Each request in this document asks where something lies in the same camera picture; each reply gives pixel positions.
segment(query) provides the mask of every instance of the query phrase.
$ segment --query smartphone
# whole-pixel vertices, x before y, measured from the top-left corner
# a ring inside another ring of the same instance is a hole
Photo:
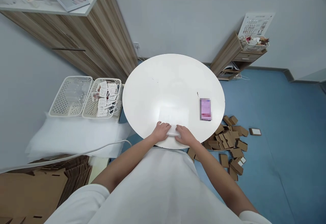
[[[211,101],[208,98],[200,99],[200,120],[212,120]]]

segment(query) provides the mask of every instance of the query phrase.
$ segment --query stack of cardboard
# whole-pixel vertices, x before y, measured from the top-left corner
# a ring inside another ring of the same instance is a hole
[[[243,151],[246,152],[248,145],[243,142],[240,137],[247,137],[249,131],[242,126],[237,126],[237,118],[235,116],[223,117],[226,125],[220,124],[215,133],[204,141],[204,147],[209,151],[229,151],[232,159],[229,162],[227,154],[219,154],[219,160],[223,167],[228,168],[230,176],[237,181],[238,175],[242,175],[242,165],[245,163]],[[188,155],[194,161],[196,158],[193,149],[189,148]]]
[[[60,155],[51,159],[63,158]],[[88,183],[88,156],[0,174],[2,223],[44,223],[74,191]]]

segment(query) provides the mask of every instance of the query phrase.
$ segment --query round white table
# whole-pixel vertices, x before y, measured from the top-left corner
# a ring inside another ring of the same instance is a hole
[[[200,120],[200,98],[211,100],[211,121]],[[122,103],[129,124],[142,138],[163,118],[167,121],[162,122],[183,123],[200,142],[215,132],[225,109],[224,92],[214,73],[198,60],[179,54],[155,56],[138,65],[126,81]],[[156,145],[188,148],[173,136]]]

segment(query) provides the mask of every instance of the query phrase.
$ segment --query white plastic crate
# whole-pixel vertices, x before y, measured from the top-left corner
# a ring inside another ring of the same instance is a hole
[[[62,82],[49,111],[52,117],[73,117],[81,115],[88,93],[91,89],[93,78],[90,76],[68,76]],[[81,97],[73,97],[67,93],[70,86],[81,84]]]
[[[97,110],[98,110],[98,101],[92,101],[92,92],[96,92],[97,86],[103,82],[109,81],[111,83],[116,83],[119,85],[118,95],[116,97],[115,107],[113,109],[113,113],[109,114],[104,117],[96,117]],[[120,113],[122,110],[122,93],[123,93],[123,86],[121,84],[121,80],[119,79],[111,79],[111,78],[98,78],[94,81],[91,91],[88,94],[88,98],[82,113],[82,117],[85,119],[110,119],[110,118],[119,118]]]
[[[242,45],[242,50],[243,50],[243,51],[249,51],[249,52],[260,52],[260,51],[266,49],[266,47],[269,47],[269,43],[267,43],[266,46],[259,46],[259,45],[258,45],[258,46],[255,46],[255,45],[250,45],[250,44],[247,42],[247,40],[246,40],[246,38],[249,37],[249,36],[250,36],[250,35],[244,35],[244,36],[241,38],[241,40],[240,40],[241,45]],[[251,35],[251,38],[256,38],[256,37],[263,37],[263,38],[264,38],[264,36],[261,36],[261,35]]]

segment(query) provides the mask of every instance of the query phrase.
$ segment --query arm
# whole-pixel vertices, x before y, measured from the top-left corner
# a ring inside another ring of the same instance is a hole
[[[117,185],[138,165],[144,155],[156,143],[164,141],[168,137],[166,133],[171,128],[171,125],[160,123],[161,121],[157,122],[151,135],[117,157],[92,183],[103,185],[112,193]]]
[[[246,195],[242,192],[238,184],[231,178],[220,163],[211,155],[204,146],[196,140],[188,128],[177,125],[176,130],[180,133],[181,139],[176,140],[194,149],[203,168],[211,181],[213,187],[224,200],[225,204],[237,216],[245,210],[258,213]]]

